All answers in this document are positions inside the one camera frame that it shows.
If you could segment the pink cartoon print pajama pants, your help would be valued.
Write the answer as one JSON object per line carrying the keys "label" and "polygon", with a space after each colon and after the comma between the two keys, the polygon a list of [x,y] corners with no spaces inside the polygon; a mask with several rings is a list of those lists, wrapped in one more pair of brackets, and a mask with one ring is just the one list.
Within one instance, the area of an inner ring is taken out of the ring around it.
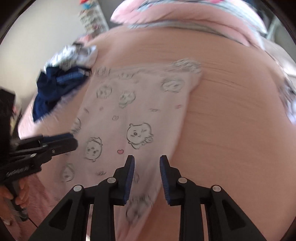
{"label": "pink cartoon print pajama pants", "polygon": [[159,158],[177,146],[190,92],[202,65],[190,59],[124,68],[99,67],[71,128],[76,151],[57,168],[61,192],[93,186],[135,158],[130,198],[115,209],[117,240],[136,240],[159,194]]}

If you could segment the navy blue garment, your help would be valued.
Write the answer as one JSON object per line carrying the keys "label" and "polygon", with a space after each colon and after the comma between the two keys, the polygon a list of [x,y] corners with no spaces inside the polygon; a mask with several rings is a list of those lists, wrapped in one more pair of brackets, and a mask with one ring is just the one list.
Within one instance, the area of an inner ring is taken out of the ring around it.
{"label": "navy blue garment", "polygon": [[74,66],[68,70],[47,67],[37,80],[36,95],[32,117],[36,122],[49,114],[61,98],[83,85],[91,75],[91,69]]}

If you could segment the white grey patterned garment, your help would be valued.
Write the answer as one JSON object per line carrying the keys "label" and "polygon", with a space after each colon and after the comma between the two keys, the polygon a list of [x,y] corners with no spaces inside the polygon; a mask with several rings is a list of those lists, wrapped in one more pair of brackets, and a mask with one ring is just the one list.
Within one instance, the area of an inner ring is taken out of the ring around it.
{"label": "white grey patterned garment", "polygon": [[48,67],[59,67],[65,71],[75,66],[91,69],[97,55],[98,49],[96,46],[84,47],[83,44],[66,45],[45,63],[44,71]]}

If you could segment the white shelf rack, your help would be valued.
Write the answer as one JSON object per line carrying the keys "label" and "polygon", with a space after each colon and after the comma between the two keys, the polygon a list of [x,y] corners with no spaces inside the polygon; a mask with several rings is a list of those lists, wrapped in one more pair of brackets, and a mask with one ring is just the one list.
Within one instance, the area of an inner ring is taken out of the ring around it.
{"label": "white shelf rack", "polygon": [[86,33],[95,37],[109,30],[109,26],[100,5],[94,5],[89,9],[84,9],[79,13],[79,20],[85,28]]}

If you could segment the red blue plush toy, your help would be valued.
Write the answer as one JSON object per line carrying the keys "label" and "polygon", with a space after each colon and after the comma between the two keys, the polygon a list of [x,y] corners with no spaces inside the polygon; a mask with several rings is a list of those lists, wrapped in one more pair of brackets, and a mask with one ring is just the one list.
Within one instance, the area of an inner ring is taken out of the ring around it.
{"label": "red blue plush toy", "polygon": [[83,9],[90,9],[97,4],[96,0],[79,0],[80,5]]}

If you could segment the white printed garment right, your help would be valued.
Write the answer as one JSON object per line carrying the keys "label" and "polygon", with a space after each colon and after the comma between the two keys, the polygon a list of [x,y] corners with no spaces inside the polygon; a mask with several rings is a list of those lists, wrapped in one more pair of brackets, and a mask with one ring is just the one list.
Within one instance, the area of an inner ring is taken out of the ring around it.
{"label": "white printed garment right", "polygon": [[278,88],[281,102],[290,122],[295,125],[295,86],[290,79],[285,78]]}

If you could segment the pink folded quilt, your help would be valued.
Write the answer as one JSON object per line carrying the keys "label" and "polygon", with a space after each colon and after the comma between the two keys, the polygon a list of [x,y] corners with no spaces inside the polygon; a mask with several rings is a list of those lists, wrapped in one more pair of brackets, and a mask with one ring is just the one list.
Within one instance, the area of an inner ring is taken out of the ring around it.
{"label": "pink folded quilt", "polygon": [[134,27],[150,24],[199,28],[247,47],[264,49],[267,29],[260,16],[244,1],[123,1],[111,21]]}

